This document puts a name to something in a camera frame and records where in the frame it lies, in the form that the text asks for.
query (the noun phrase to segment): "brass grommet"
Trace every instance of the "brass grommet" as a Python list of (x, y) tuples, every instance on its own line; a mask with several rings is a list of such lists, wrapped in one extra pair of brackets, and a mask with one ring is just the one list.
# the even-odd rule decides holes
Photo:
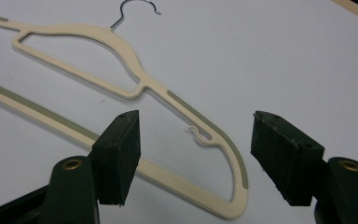
[(78, 168), (82, 164), (83, 164), (82, 160), (73, 159), (73, 160), (66, 161), (63, 164), (62, 169), (64, 169), (64, 170), (75, 170), (76, 168)]
[(339, 161), (338, 164), (347, 170), (358, 172), (358, 163), (357, 162), (342, 160), (342, 161)]

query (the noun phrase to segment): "white table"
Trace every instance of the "white table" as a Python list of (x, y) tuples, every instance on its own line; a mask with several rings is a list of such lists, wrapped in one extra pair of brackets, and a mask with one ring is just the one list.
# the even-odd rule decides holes
[[(281, 115), (325, 146), (324, 159), (358, 160), (358, 17), (328, 0), (154, 1), (125, 7), (115, 32), (145, 71), (223, 129), (240, 149), (250, 190), (230, 223), (314, 223), (313, 207), (290, 207), (250, 154), (253, 113)], [(119, 18), (121, 1), (0, 1), (0, 16), (48, 25)], [(0, 28), (0, 85), (101, 133), (139, 109), (143, 156), (229, 199), (231, 172), (217, 148), (199, 147), (180, 117), (149, 91), (127, 101), (10, 46)], [(24, 44), (130, 89), (133, 80), (102, 45), (32, 35)], [(48, 183), (53, 165), (87, 155), (73, 140), (0, 104), (0, 205)], [(100, 206), (102, 223), (224, 223), (136, 176), (124, 207)]]

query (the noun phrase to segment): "clothes hanger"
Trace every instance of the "clothes hanger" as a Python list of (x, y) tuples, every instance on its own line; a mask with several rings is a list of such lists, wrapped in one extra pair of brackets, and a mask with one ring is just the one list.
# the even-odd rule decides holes
[[(248, 180), (241, 154), (230, 138), (220, 128), (202, 116), (201, 113), (179, 98), (172, 91), (169, 91), (151, 76), (147, 75), (140, 65), (139, 60), (130, 45), (113, 32), (113, 28), (115, 28), (124, 19), (124, 14), (122, 11), (123, 6), (130, 1), (133, 0), (126, 0), (121, 4), (121, 18), (110, 28), (102, 28), (88, 24), (55, 24), (49, 26), (37, 26), (18, 21), (12, 21), (3, 17), (0, 17), (0, 27), (19, 31), (19, 33), (12, 39), (11, 43), (13, 47), (27, 54), (30, 54), (53, 66), (59, 67), (72, 75), (81, 77), (88, 82), (91, 82), (124, 98), (135, 98), (139, 96), (144, 89), (149, 89), (156, 93), (162, 100), (166, 101), (169, 105), (175, 108), (183, 116), (193, 122), (194, 126), (191, 126), (190, 129), (194, 132), (197, 140), (202, 145), (207, 147), (221, 147), (230, 162), (232, 174), (234, 177), (234, 192), (231, 201), (228, 202), (223, 200), (208, 192), (207, 190), (201, 189), (185, 181), (183, 178), (171, 174), (144, 159), (140, 159), (137, 171), (154, 182), (160, 184), (164, 188), (174, 191), (176, 194), (190, 200), (192, 203), (195, 203), (196, 205), (201, 206), (206, 210), (209, 210), (217, 216), (223, 218), (238, 217), (244, 211), (248, 198)], [(159, 14), (156, 6), (152, 2), (148, 0), (142, 1), (152, 5), (155, 9), (155, 12)], [(23, 45), (21, 41), (24, 37), (30, 34), (74, 35), (86, 37), (103, 43), (108, 48), (112, 49), (127, 66), (129, 71), (131, 71), (131, 73), (139, 79), (137, 87), (133, 91), (125, 91), (120, 87), (107, 83), (93, 76), (92, 74), (81, 71), (70, 64), (63, 63), (55, 58), (48, 56), (45, 53)], [(71, 128), (68, 128), (67, 125), (63, 124), (61, 120), (57, 119), (57, 117), (47, 116), (46, 114), (43, 114), (43, 112), (37, 111), (29, 105), (23, 104), (21, 100), (18, 101), (16, 99), (12, 99), (12, 95), (7, 95), (5, 92), (7, 91), (0, 91), (1, 102), (7, 105), (11, 105), (33, 118), (39, 119), (45, 122), (47, 125), (54, 127), (63, 133), (69, 134), (88, 147), (91, 147), (95, 142), (95, 136), (92, 134), (87, 135), (74, 132)], [(206, 133), (209, 138), (206, 139), (203, 137), (201, 135), (201, 131)]]

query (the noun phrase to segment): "metal hook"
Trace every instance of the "metal hook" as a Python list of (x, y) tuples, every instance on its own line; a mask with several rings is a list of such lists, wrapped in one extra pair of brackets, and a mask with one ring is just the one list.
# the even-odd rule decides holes
[[(126, 5), (126, 3), (130, 2), (130, 1), (134, 1), (134, 0), (126, 0), (126, 1), (124, 1), (123, 3), (121, 3), (121, 6), (120, 6), (121, 17), (120, 17), (120, 19), (118, 19), (118, 21), (116, 21), (116, 22), (110, 27), (112, 30), (115, 28), (115, 26), (117, 26), (119, 23), (121, 23), (121, 22), (124, 20), (123, 7), (124, 7), (124, 5)], [(161, 15), (161, 12), (157, 10), (157, 8), (156, 8), (156, 6), (154, 5), (154, 3), (152, 3), (152, 2), (149, 1), (149, 0), (140, 0), (140, 1), (144, 1), (144, 2), (146, 2), (146, 3), (149, 3), (150, 5), (153, 6), (153, 8), (154, 8), (154, 10), (155, 10), (155, 13)]]

